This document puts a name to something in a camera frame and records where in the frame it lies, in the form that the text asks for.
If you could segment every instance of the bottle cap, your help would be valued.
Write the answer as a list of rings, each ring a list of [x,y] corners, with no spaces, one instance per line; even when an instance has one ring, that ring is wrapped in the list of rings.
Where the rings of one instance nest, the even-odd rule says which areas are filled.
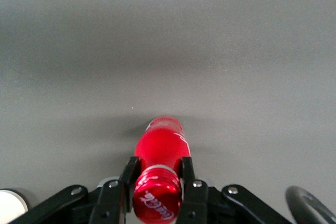
[[[181,184],[174,170],[164,165],[148,167],[135,182],[133,208],[145,224],[168,224],[181,205]]]
[[[150,124],[147,126],[146,131],[158,126],[168,127],[183,134],[183,128],[179,120],[170,115],[162,115],[154,118],[153,121],[150,122]]]

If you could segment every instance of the metal screw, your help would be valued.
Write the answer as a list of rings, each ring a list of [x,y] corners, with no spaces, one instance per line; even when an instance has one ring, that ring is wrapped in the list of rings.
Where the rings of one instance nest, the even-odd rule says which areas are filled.
[[[77,187],[71,191],[71,195],[79,194],[83,189],[81,187]]]
[[[193,182],[193,186],[194,186],[194,187],[201,187],[201,186],[202,186],[202,181],[200,181],[200,180],[195,180],[195,181]]]
[[[229,192],[229,194],[237,194],[238,193],[238,189],[236,187],[230,186],[227,191]]]
[[[109,187],[112,188],[112,187],[116,187],[118,185],[118,181],[117,180],[114,180],[114,181],[111,181],[109,183]]]

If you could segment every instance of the coca-cola logo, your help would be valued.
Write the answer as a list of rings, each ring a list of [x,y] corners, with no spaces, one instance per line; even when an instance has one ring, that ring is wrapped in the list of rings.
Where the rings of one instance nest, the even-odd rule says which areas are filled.
[[[144,198],[140,197],[140,200],[147,206],[148,208],[154,209],[161,215],[162,220],[170,220],[174,217],[174,213],[169,211],[161,201],[155,198],[149,191],[145,192]]]

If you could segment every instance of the black ring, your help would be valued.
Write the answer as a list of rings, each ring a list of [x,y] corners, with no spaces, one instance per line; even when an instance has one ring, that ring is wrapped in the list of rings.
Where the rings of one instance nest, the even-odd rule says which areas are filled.
[[[336,223],[336,216],[314,195],[301,187],[289,187],[286,191],[286,201],[298,224],[323,224],[312,209],[319,213],[327,223]]]

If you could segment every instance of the black metal bracket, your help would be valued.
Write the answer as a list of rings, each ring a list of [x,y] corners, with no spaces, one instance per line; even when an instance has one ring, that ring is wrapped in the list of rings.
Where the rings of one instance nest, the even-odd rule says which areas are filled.
[[[184,195],[176,224],[291,224],[243,186],[229,185],[218,191],[196,179],[191,157],[181,159],[180,169]],[[119,179],[107,181],[90,193],[84,186],[69,186],[10,224],[125,224],[140,172],[140,160],[131,157]],[[302,191],[292,191],[289,198],[294,202]]]

